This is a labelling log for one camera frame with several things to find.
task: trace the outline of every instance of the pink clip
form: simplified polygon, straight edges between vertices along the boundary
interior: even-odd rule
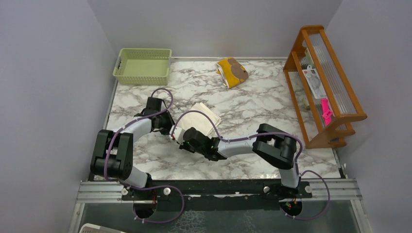
[[[329,109],[329,104],[328,104],[328,100],[326,98],[322,99],[322,117],[325,119],[325,124],[328,125],[329,123],[332,122],[332,115],[333,112],[331,109]]]

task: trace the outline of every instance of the white cloth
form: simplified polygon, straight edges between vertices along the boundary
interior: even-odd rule
[[[214,114],[206,105],[202,103],[196,103],[191,110],[197,110],[206,114],[215,126],[218,126],[222,119],[216,114]],[[199,113],[188,113],[177,123],[177,126],[183,130],[188,130],[194,127],[196,130],[200,131],[204,135],[208,136],[213,131],[213,126],[209,120],[202,114]]]

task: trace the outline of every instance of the gray wall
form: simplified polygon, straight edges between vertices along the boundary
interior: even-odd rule
[[[368,118],[339,151],[372,229],[410,232],[412,1],[344,0],[327,35]]]
[[[86,1],[1,1],[1,232],[67,231],[115,59]]]
[[[329,24],[342,0],[88,0],[115,52],[286,57],[299,29]]]

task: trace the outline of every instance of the basket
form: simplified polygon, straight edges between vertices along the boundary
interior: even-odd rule
[[[167,85],[172,50],[121,49],[113,76],[126,85]]]

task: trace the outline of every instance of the white marble surface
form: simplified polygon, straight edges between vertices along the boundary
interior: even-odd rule
[[[174,96],[170,110],[176,120],[197,102],[204,103],[222,118],[218,126],[224,137],[255,132],[268,123],[302,139],[289,89],[283,74],[283,61],[241,62],[249,73],[244,83],[227,89],[216,73],[216,62],[175,61],[171,65],[168,88]],[[115,129],[140,113],[147,97],[158,86],[118,85],[107,129]],[[157,97],[169,100],[167,93]],[[306,124],[314,125],[310,118]],[[179,150],[178,145],[160,133],[151,133],[134,144],[134,166],[154,179],[256,179],[279,178],[276,168],[255,154],[245,154],[217,162],[200,154]],[[339,177],[332,149],[303,150],[300,171],[311,169],[323,177]]]

